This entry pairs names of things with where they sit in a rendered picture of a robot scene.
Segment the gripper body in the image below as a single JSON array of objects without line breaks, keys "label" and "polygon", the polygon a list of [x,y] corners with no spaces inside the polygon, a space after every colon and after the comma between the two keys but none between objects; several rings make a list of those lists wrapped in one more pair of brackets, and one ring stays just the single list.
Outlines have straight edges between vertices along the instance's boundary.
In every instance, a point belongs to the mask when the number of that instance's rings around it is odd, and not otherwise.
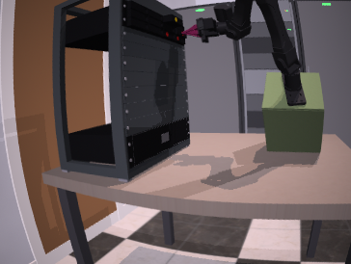
[{"label": "gripper body", "polygon": [[[198,27],[198,22],[199,22],[200,20],[203,20],[203,18],[200,17],[200,18],[196,19],[196,21],[197,21],[197,27]],[[217,32],[218,32],[218,35],[220,36],[218,29],[217,29]],[[200,30],[200,28],[198,28],[198,34],[199,34],[200,37],[202,37],[202,42],[205,42],[205,43],[208,43],[208,42],[209,42],[209,41],[208,41],[208,38],[204,35],[204,30]]]}]

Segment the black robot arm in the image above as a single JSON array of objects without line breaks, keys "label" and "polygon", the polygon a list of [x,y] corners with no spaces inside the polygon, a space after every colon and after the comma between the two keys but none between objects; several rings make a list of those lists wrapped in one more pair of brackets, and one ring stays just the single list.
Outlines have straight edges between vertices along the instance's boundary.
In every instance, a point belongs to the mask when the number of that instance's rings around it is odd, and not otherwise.
[{"label": "black robot arm", "polygon": [[[287,105],[306,105],[307,100],[302,88],[299,70],[301,64],[295,46],[292,45],[285,29],[278,0],[256,0],[256,3],[263,14],[271,36],[274,50],[272,55],[277,68],[282,73]],[[218,29],[220,35],[240,40],[251,33],[252,6],[253,0],[235,0],[234,12],[232,12],[232,8],[228,5],[217,5],[213,8],[217,21],[220,21],[218,26],[215,26],[216,20],[210,17],[200,20],[198,27],[200,30],[204,30],[204,35],[207,38],[219,37]]]}]

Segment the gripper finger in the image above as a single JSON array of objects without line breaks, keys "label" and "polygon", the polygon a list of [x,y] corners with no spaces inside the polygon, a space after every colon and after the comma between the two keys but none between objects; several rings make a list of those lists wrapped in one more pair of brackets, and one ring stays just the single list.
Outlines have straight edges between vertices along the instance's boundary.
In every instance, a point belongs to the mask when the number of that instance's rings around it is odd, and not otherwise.
[{"label": "gripper finger", "polygon": [[196,30],[196,31],[190,31],[190,32],[185,32],[185,33],[181,33],[182,35],[190,35],[190,36],[195,36],[195,37],[199,37],[199,38],[201,38],[200,36],[199,36],[199,34],[198,34],[198,30]]},{"label": "gripper finger", "polygon": [[197,24],[195,24],[194,26],[192,26],[191,28],[189,28],[188,30],[186,30],[186,31],[184,31],[182,33],[194,31],[194,30],[197,30],[197,29],[198,29]]}]

